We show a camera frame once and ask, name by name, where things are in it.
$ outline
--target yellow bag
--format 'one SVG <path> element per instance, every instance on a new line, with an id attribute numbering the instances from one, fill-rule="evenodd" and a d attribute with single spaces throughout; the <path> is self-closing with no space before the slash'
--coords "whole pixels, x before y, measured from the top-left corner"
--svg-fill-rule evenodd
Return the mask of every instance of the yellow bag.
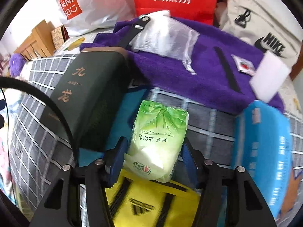
<path id="1" fill-rule="evenodd" d="M 124 169 L 105 190 L 115 227 L 191 227 L 200 199 L 180 183 L 148 181 Z"/>

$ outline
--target green tissue pack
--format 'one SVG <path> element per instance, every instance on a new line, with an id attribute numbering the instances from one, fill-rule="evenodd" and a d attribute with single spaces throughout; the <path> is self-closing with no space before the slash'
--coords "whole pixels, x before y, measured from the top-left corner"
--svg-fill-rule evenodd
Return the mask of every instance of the green tissue pack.
<path id="1" fill-rule="evenodd" d="M 188 112 L 142 101 L 132 131 L 124 166 L 147 180 L 168 182 L 181 151 Z"/>

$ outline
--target screw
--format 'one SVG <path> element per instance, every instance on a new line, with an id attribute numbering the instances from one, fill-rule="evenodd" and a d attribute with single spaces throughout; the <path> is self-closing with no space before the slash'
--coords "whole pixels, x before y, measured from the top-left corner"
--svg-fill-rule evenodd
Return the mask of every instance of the screw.
<path id="1" fill-rule="evenodd" d="M 204 161 L 204 164 L 208 165 L 208 166 L 211 166 L 213 164 L 213 161 L 211 159 L 206 159 Z"/>
<path id="2" fill-rule="evenodd" d="M 64 165 L 64 166 L 62 167 L 63 171 L 68 171 L 70 168 L 71 168 L 70 165 Z"/>
<path id="3" fill-rule="evenodd" d="M 95 160 L 96 165 L 102 165 L 103 163 L 104 163 L 104 160 L 102 160 L 102 159 L 96 159 Z"/>
<path id="4" fill-rule="evenodd" d="M 238 171 L 241 172 L 241 173 L 243 173 L 243 172 L 245 172 L 245 168 L 242 167 L 242 166 L 239 166 L 239 167 L 238 167 Z"/>

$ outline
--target thin black wire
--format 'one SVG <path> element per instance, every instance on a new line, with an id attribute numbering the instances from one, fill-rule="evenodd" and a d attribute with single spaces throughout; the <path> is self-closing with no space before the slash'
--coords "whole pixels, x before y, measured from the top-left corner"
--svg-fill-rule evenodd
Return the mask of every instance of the thin black wire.
<path id="1" fill-rule="evenodd" d="M 3 89 L 1 87 L 0 87 L 0 89 L 1 89 L 1 91 L 3 93 L 3 97 L 4 97 L 5 105 L 6 105 L 6 112 L 7 112 L 7 153 L 8 153 L 8 156 L 9 156 L 9 108 L 7 106 L 7 102 L 6 102 L 4 91 L 3 91 Z M 9 174 L 10 174 L 10 177 L 11 177 L 12 189 L 13 189 L 13 195 L 14 195 L 14 199 L 15 199 L 15 204 L 17 205 L 16 196 L 15 196 L 15 190 L 14 190 L 14 184 L 13 184 L 13 176 L 12 176 L 10 157 L 9 157 Z"/>

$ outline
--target purple plush toy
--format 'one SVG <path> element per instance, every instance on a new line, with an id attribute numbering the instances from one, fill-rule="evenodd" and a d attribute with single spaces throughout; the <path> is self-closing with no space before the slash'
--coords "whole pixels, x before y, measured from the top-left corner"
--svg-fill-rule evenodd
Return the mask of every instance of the purple plush toy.
<path id="1" fill-rule="evenodd" d="M 9 60 L 10 74 L 12 77 L 20 75 L 26 60 L 21 54 L 13 54 Z"/>

